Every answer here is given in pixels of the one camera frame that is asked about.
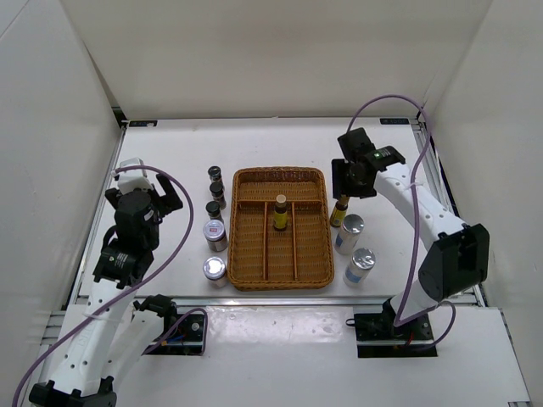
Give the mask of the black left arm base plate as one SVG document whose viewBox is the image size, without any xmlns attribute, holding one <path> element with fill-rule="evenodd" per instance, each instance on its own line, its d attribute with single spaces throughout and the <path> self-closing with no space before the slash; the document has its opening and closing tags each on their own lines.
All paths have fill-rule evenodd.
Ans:
<svg viewBox="0 0 543 407">
<path fill-rule="evenodd" d="M 209 315 L 203 308 L 175 312 L 166 319 L 165 330 L 143 355 L 202 356 L 206 350 Z"/>
</svg>

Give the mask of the yellow-label brown glass bottle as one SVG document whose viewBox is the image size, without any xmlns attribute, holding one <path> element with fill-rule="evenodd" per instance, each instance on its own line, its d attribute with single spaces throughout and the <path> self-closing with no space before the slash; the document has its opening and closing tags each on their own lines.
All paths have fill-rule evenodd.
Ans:
<svg viewBox="0 0 543 407">
<path fill-rule="evenodd" d="M 287 199 L 285 195 L 279 194 L 274 203 L 273 227 L 276 231 L 284 231 L 287 224 Z"/>
<path fill-rule="evenodd" d="M 341 226 L 349 206 L 350 198 L 348 196 L 342 195 L 335 203 L 333 211 L 330 215 L 330 226 L 338 228 Z"/>
</svg>

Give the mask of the blue-label silver-lid canister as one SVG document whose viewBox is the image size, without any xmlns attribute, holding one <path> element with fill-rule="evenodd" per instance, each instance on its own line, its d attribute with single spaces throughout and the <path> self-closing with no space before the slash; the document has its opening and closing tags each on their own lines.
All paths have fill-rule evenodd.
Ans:
<svg viewBox="0 0 543 407">
<path fill-rule="evenodd" d="M 339 254 L 350 254 L 363 232 L 364 220 L 356 214 L 346 215 L 339 227 L 334 248 Z"/>
<path fill-rule="evenodd" d="M 350 257 L 343 280 L 351 287 L 360 286 L 376 264 L 375 253 L 369 248 L 358 248 Z"/>
</svg>

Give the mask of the silver-lid dark spice jar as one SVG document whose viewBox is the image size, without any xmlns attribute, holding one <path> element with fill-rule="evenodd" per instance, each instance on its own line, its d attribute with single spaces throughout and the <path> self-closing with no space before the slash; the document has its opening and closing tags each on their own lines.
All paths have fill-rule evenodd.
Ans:
<svg viewBox="0 0 543 407">
<path fill-rule="evenodd" d="M 222 288 L 227 284 L 227 265 L 220 257 L 210 257 L 203 263 L 203 273 L 210 284 Z"/>
</svg>

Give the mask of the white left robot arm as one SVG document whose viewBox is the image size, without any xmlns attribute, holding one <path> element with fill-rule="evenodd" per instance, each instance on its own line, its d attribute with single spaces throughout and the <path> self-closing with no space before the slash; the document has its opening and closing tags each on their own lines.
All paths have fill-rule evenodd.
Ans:
<svg viewBox="0 0 543 407">
<path fill-rule="evenodd" d="M 160 244 L 162 220 L 192 203 L 179 197 L 185 188 L 161 170 L 156 172 L 164 191 L 159 194 L 146 170 L 133 165 L 113 173 L 117 185 L 105 197 L 115 223 L 103 239 L 83 320 L 51 347 L 68 346 L 51 377 L 32 386 L 29 401 L 35 406 L 114 406 L 121 378 L 149 343 L 176 333 L 175 305 L 155 295 L 137 304 L 136 319 L 121 337 L 115 335 L 137 290 L 151 280 L 146 273 Z"/>
</svg>

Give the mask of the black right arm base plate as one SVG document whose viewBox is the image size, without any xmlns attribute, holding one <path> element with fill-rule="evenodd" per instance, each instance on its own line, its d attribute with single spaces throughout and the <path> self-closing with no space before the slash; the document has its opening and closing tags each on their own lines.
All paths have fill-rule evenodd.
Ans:
<svg viewBox="0 0 543 407">
<path fill-rule="evenodd" d="M 427 315 L 395 327 L 393 318 L 381 313 L 355 313 L 345 321 L 355 330 L 359 359 L 434 358 L 438 356 Z"/>
</svg>

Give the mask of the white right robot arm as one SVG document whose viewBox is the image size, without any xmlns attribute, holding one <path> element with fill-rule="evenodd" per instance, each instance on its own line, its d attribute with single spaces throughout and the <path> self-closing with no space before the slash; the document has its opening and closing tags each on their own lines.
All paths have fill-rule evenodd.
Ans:
<svg viewBox="0 0 543 407">
<path fill-rule="evenodd" d="M 389 299 L 381 328 L 393 339 L 404 337 L 412 321 L 436 309 L 450 296 L 488 277 L 490 234 L 482 224 L 469 225 L 417 183 L 397 149 L 375 148 L 370 142 L 343 145 L 332 162 L 335 197 L 385 197 L 413 227 L 414 254 L 423 245 L 423 261 L 411 260 L 404 290 Z"/>
</svg>

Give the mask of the red-label silver-lid jar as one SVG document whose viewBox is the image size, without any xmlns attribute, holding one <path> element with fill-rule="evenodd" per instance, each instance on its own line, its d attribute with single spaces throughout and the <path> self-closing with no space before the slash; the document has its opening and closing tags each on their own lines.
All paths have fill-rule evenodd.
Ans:
<svg viewBox="0 0 543 407">
<path fill-rule="evenodd" d="M 203 227 L 203 234 L 211 251 L 222 252 L 227 249 L 226 228 L 222 221 L 209 220 L 206 222 Z"/>
</svg>

